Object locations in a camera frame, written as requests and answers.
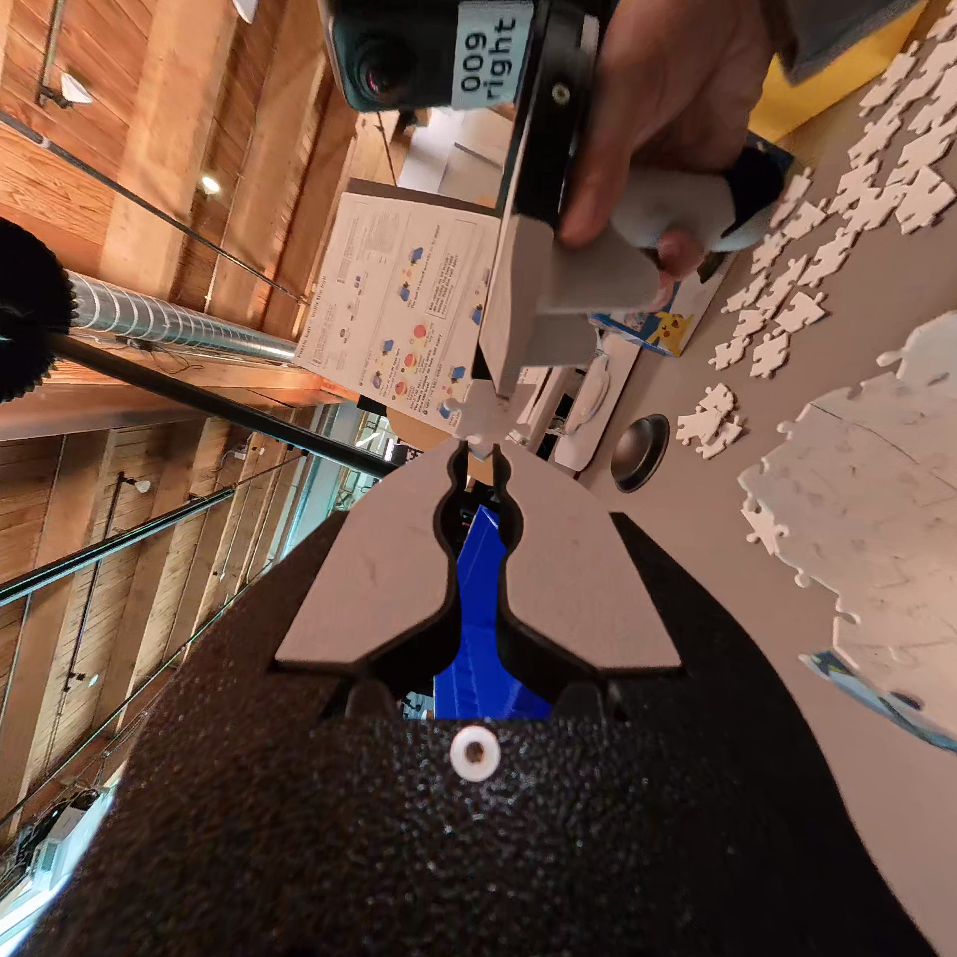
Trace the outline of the black pole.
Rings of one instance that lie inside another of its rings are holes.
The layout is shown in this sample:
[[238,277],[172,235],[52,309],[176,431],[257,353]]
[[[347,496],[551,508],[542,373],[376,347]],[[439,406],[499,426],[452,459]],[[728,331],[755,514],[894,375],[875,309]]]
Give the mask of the black pole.
[[107,378],[172,400],[198,412],[219,417],[233,425],[247,428],[307,454],[369,475],[376,480],[384,479],[397,469],[395,463],[380,459],[361,448],[312,433],[271,414],[220,396],[209,389],[181,382],[159,371],[136,365],[68,334],[46,332],[44,339],[47,350],[57,358],[72,361]]
[[78,551],[8,580],[1,586],[1,606],[5,607],[26,598],[33,592],[74,575],[84,568],[91,567],[134,544],[139,544],[173,529],[185,520],[204,514],[209,509],[232,499],[235,491],[235,486],[231,486],[208,496],[192,498],[183,505],[164,512],[140,525],[108,536],[98,543],[89,544]]

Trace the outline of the person's right hand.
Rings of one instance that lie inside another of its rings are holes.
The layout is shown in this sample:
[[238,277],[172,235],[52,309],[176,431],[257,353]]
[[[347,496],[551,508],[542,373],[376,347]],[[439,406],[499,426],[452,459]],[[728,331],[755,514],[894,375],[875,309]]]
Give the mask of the person's right hand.
[[729,173],[775,54],[793,54],[793,2],[619,2],[597,58],[560,237],[609,224],[633,168]]

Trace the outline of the half-built white puzzle ball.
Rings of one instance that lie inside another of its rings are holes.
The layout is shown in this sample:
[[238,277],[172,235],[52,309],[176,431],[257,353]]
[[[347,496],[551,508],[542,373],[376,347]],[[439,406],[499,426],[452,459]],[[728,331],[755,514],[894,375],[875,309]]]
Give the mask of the half-built white puzzle ball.
[[956,750],[956,317],[879,356],[895,370],[811,400],[739,475],[748,542],[833,593],[802,660],[927,744]]

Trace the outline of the white puzzle piece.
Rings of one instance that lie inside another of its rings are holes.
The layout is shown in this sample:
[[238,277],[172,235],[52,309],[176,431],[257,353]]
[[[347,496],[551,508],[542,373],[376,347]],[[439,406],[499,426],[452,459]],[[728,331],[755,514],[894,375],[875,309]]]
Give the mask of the white puzzle piece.
[[507,438],[528,437],[528,425],[520,423],[520,417],[534,393],[534,385],[520,384],[503,398],[492,381],[475,379],[464,400],[450,397],[440,407],[456,420],[455,437],[468,443],[475,459],[486,461]]

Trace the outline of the round metal desk grommet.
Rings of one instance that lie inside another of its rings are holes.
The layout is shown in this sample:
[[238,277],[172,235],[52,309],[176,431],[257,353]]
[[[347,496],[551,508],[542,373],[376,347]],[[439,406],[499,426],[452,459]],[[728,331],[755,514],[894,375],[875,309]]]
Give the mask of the round metal desk grommet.
[[666,454],[670,433],[669,420],[661,413],[642,416],[628,425],[610,461],[611,477],[620,492],[633,493],[653,476]]

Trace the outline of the white device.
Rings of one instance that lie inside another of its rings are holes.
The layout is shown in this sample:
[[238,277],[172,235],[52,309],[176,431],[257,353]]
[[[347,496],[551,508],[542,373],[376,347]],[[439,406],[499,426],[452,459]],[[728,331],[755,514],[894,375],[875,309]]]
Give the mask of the white device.
[[607,341],[587,369],[529,366],[521,385],[532,399],[512,434],[533,453],[579,474],[591,463],[639,355],[628,341]]

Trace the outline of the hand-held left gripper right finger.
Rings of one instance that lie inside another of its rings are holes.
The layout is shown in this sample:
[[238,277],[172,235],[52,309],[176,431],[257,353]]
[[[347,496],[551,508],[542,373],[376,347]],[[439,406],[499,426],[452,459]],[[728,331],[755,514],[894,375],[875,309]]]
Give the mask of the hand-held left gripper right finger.
[[681,666],[611,513],[577,480],[510,442],[495,452],[499,606],[530,641],[585,671]]

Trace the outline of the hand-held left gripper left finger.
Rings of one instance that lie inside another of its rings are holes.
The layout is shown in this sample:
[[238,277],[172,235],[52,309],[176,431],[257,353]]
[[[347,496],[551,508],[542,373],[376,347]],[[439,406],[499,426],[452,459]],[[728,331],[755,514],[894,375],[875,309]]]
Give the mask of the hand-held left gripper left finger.
[[455,559],[440,507],[460,485],[462,441],[400,466],[349,510],[276,654],[285,667],[363,669],[450,610]]

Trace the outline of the blue puzzle box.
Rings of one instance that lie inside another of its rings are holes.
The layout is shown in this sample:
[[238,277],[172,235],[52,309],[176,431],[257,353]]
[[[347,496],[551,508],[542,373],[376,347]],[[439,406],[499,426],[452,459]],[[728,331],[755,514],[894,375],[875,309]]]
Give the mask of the blue puzzle box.
[[704,262],[676,281],[656,308],[599,309],[589,320],[652,352],[679,356],[716,291],[712,275],[720,277],[726,258],[764,238],[792,161],[787,151],[748,133],[741,154],[721,174],[634,169],[609,234],[629,249],[652,253],[663,233],[683,229],[700,242]]

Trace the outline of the black tripod knob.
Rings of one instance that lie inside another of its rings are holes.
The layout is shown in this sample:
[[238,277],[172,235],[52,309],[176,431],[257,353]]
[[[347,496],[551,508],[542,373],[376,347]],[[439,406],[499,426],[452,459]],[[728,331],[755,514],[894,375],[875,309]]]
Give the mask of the black tripod knob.
[[54,253],[1,220],[1,402],[43,384],[55,362],[48,337],[66,335],[75,314],[68,274]]

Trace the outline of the blue plastic object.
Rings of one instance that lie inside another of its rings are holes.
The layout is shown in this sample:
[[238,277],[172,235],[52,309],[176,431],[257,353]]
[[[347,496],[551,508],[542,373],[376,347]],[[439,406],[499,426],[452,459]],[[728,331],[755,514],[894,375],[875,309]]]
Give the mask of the blue plastic object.
[[453,663],[435,678],[438,720],[536,721],[551,712],[498,658],[497,585],[505,552],[497,514],[480,507],[457,560],[461,643]]

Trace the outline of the printed instruction sheet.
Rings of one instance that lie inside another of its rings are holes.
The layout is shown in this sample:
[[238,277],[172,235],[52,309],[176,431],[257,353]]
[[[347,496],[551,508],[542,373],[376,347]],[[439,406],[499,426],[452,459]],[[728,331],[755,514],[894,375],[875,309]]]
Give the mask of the printed instruction sheet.
[[490,209],[350,181],[295,364],[452,433],[472,379],[498,231]]

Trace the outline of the yellow sheet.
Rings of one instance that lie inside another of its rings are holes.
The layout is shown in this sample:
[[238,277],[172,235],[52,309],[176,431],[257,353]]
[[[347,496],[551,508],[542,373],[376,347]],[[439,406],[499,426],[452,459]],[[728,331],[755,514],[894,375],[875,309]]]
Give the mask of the yellow sheet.
[[748,129],[773,144],[879,78],[908,47],[927,2],[913,2],[886,26],[857,42],[816,75],[789,83],[779,57],[769,66],[759,102],[750,113]]

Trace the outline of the pile of white jigsaw pieces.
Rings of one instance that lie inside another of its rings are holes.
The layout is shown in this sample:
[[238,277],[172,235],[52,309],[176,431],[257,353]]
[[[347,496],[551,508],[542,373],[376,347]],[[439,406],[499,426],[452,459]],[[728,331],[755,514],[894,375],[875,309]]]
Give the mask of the pile of white jigsaw pieces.
[[787,174],[782,198],[748,251],[748,281],[722,314],[735,319],[708,362],[724,372],[748,359],[768,381],[792,340],[831,314],[822,284],[836,275],[865,233],[891,224],[901,235],[935,225],[955,204],[955,186],[937,165],[955,143],[955,2],[923,39],[886,55],[882,73],[855,107],[860,129],[841,154],[841,177],[825,188],[812,167]]

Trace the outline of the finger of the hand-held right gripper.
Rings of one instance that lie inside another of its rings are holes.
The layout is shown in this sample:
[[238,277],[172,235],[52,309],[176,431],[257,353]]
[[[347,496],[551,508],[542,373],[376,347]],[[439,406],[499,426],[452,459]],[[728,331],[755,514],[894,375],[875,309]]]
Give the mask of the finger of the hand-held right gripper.
[[590,245],[556,242],[542,289],[544,313],[643,311],[661,292],[659,266],[649,250],[630,245],[613,229]]
[[513,395],[528,366],[578,366],[592,359],[592,326],[583,313],[540,305],[552,259],[553,230],[530,217],[499,229],[479,347],[499,397]]

